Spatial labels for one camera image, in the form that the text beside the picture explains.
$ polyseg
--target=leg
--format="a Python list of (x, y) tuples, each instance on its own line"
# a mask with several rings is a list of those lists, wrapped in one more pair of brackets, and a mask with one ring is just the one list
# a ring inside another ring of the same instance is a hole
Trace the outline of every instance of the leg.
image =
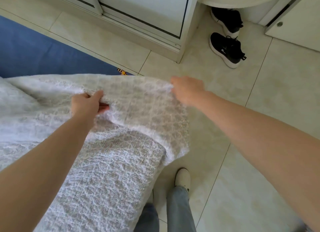
[(153, 193), (142, 210), (134, 232), (159, 232), (159, 217), (152, 200)]
[(189, 189), (189, 171), (178, 170), (175, 187), (167, 195), (168, 232), (196, 232), (189, 206)]

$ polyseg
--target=shoe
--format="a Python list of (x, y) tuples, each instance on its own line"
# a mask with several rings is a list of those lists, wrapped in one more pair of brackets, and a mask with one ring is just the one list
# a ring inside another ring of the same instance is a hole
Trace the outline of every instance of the shoe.
[(186, 190), (190, 191), (191, 177), (190, 173), (186, 168), (180, 168), (177, 171), (176, 178), (174, 180), (174, 186), (183, 186)]
[(215, 22), (222, 25), (226, 36), (231, 38), (238, 37), (239, 30), (243, 27), (239, 11), (211, 7), (210, 14)]
[(148, 198), (146, 203), (153, 203), (153, 189), (152, 189), (150, 197)]
[(230, 36), (224, 37), (219, 33), (212, 33), (209, 39), (211, 50), (220, 56), (229, 68), (237, 68), (241, 60), (246, 60), (241, 51), (241, 43)]

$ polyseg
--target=blue sheet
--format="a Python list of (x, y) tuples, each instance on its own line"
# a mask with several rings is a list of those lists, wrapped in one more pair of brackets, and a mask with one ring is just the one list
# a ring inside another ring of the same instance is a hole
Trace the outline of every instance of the blue sheet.
[(0, 16), (0, 77), (76, 73), (120, 75), (111, 64)]

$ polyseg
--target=blue jeans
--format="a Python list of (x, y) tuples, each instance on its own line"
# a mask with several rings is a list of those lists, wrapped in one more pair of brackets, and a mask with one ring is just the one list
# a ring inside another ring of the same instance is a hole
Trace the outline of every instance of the blue jeans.
[[(196, 232), (195, 222), (189, 206), (187, 190), (174, 187), (167, 195), (168, 232)], [(152, 203), (147, 203), (134, 232), (159, 232), (159, 217)]]

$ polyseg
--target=bedspread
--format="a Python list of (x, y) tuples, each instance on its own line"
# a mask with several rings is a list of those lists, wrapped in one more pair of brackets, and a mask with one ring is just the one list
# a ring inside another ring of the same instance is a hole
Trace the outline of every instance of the bedspread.
[(72, 95), (102, 89), (101, 102), (110, 105), (96, 117), (35, 231), (134, 229), (162, 168), (189, 150), (187, 111), (170, 88), (165, 81), (140, 76), (0, 79), (0, 170), (71, 117)]

